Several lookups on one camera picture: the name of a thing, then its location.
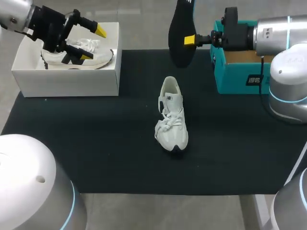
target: cardboard box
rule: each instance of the cardboard box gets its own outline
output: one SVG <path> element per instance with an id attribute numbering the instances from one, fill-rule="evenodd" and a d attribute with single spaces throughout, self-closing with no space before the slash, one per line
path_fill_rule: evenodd
<path id="1" fill-rule="evenodd" d="M 74 26 L 69 39 L 101 40 L 101 46 L 114 51 L 109 64 L 102 69 L 45 69 L 41 58 L 42 42 L 24 37 L 12 66 L 12 73 L 24 97 L 118 96 L 121 37 L 119 23 L 100 23 L 107 38 Z"/>
<path id="2" fill-rule="evenodd" d="M 255 21 L 239 21 L 249 25 L 257 25 Z M 223 31 L 220 21 L 215 21 L 214 30 Z M 269 93 L 270 67 L 274 56 L 265 56 L 263 76 L 260 76 L 261 58 L 251 51 L 224 51 L 211 46 L 210 55 L 214 69 L 217 90 L 225 94 L 258 94 L 259 83 L 261 93 Z"/>

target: white sneaker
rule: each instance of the white sneaker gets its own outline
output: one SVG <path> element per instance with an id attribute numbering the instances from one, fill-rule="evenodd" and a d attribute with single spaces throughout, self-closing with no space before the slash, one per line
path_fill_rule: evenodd
<path id="1" fill-rule="evenodd" d="M 159 111 L 164 117 L 155 126 L 154 137 L 164 149 L 179 152 L 188 144 L 188 131 L 184 118 L 183 99 L 174 77 L 165 78 L 160 97 Z"/>
<path id="2" fill-rule="evenodd" d="M 65 51 L 50 53 L 42 49 L 41 57 L 46 69 L 101 69 L 111 61 L 114 54 L 112 50 L 99 48 L 100 43 L 96 40 L 80 39 L 76 42 L 68 41 L 68 44 L 92 53 L 93 59 L 79 60 Z"/>

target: teal shoe box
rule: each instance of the teal shoe box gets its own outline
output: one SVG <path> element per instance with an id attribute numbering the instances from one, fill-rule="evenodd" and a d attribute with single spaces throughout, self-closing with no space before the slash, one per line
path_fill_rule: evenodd
<path id="1" fill-rule="evenodd" d="M 256 21 L 239 21 L 239 23 L 257 25 Z M 215 21 L 214 30 L 223 31 L 220 21 Z M 264 57 L 263 76 L 261 76 L 261 58 L 253 50 L 224 51 L 211 45 L 210 55 L 219 93 L 259 94 L 260 82 L 261 93 L 269 93 L 270 67 L 274 56 Z"/>

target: white robot dome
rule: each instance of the white robot dome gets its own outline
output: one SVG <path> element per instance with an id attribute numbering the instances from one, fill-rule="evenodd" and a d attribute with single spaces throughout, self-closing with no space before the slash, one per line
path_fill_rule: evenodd
<path id="1" fill-rule="evenodd" d="M 297 44 L 276 55 L 271 63 L 271 77 L 288 86 L 306 84 L 307 43 Z"/>
<path id="2" fill-rule="evenodd" d="M 0 229 L 14 229 L 36 213 L 55 177 L 55 159 L 43 143 L 25 135 L 0 136 Z"/>

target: black insole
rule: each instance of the black insole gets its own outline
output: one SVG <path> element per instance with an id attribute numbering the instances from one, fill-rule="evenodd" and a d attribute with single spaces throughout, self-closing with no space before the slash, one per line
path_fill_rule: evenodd
<path id="1" fill-rule="evenodd" d="M 184 46 L 184 38 L 196 34 L 193 20 L 194 2 L 195 0 L 178 0 L 169 28 L 169 51 L 178 68 L 185 68 L 190 64 L 196 49 L 195 46 Z"/>

